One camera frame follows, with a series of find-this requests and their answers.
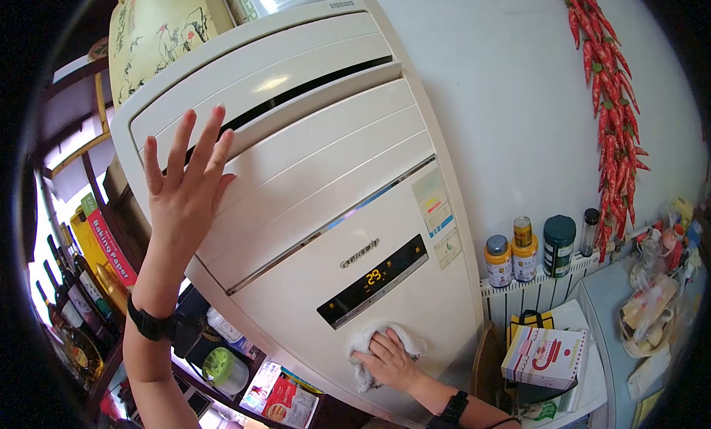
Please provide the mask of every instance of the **temperature display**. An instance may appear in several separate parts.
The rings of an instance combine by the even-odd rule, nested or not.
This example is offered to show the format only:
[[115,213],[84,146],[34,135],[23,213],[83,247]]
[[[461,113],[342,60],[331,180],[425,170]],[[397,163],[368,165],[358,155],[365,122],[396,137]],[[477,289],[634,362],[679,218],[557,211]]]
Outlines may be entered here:
[[428,259],[422,236],[417,235],[316,311],[337,329],[380,299]]

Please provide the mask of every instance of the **white cloth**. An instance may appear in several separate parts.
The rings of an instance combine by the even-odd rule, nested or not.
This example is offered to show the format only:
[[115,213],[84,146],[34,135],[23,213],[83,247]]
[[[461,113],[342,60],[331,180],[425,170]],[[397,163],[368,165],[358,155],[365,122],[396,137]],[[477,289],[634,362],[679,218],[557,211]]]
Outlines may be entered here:
[[355,335],[353,339],[351,339],[351,344],[348,345],[348,352],[346,353],[348,360],[353,365],[355,370],[355,378],[358,381],[358,392],[360,393],[382,385],[373,378],[373,375],[365,368],[360,359],[353,356],[353,353],[362,352],[370,353],[372,355],[373,353],[369,349],[370,340],[376,332],[380,332],[385,335],[385,331],[387,331],[388,328],[393,329],[393,331],[397,334],[400,341],[403,343],[405,352],[407,352],[411,357],[424,355],[424,340],[422,338],[411,338],[402,327],[394,322],[379,322],[366,327]]

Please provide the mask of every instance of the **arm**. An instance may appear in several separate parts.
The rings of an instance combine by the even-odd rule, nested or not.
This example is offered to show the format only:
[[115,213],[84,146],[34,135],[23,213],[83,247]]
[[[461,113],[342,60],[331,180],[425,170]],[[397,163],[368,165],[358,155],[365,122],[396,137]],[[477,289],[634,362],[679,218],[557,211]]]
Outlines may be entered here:
[[[415,366],[392,329],[388,329],[386,335],[373,335],[370,351],[372,355],[354,352],[353,356],[360,359],[379,382],[407,392],[435,416],[440,416],[449,403],[449,398],[457,395],[457,389],[440,383]],[[459,418],[459,424],[463,428],[484,429],[509,418],[506,412],[478,398],[470,395],[467,399],[469,404]],[[520,424],[511,421],[496,427],[515,429],[520,428]]]
[[[174,313],[183,272],[207,235],[227,184],[235,178],[223,175],[233,131],[225,131],[216,144],[224,118],[225,108],[218,105],[190,165],[183,169],[196,120],[195,112],[188,111],[176,131],[165,176],[158,166],[155,138],[146,139],[144,160],[153,232],[131,299],[137,310],[155,318]],[[144,426],[198,428],[195,413],[173,379],[170,348],[167,339],[151,341],[138,332],[130,318],[126,320],[124,365]]]

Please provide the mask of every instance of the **black wristband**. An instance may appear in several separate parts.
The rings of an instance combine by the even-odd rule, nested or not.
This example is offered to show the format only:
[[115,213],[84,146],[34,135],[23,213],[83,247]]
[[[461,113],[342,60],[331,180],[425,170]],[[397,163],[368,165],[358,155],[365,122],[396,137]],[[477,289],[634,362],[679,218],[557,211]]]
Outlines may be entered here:
[[145,310],[139,312],[136,310],[136,306],[133,305],[130,294],[127,308],[129,317],[133,319],[141,335],[156,342],[161,341],[163,338],[168,338],[173,341],[176,331],[176,316],[174,313],[167,318],[158,319],[149,315]]
[[449,403],[442,411],[441,419],[448,423],[459,423],[459,418],[469,404],[467,396],[467,392],[460,390],[457,395],[449,398]]

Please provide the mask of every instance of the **hand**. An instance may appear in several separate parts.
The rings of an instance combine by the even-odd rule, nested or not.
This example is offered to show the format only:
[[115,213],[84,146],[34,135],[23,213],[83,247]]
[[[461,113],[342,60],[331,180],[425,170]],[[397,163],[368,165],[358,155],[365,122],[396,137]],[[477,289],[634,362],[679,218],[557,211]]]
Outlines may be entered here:
[[376,380],[393,389],[409,392],[426,375],[419,370],[410,355],[404,351],[403,343],[392,329],[386,335],[376,332],[370,340],[368,353],[354,352]]
[[190,164],[184,169],[196,117],[193,110],[183,115],[168,155],[165,176],[158,165],[155,137],[148,136],[144,148],[153,228],[148,253],[153,256],[151,260],[165,261],[166,270],[180,273],[207,236],[225,189],[236,177],[223,175],[234,131],[223,132],[215,143],[225,118],[225,107],[221,104],[213,108]]

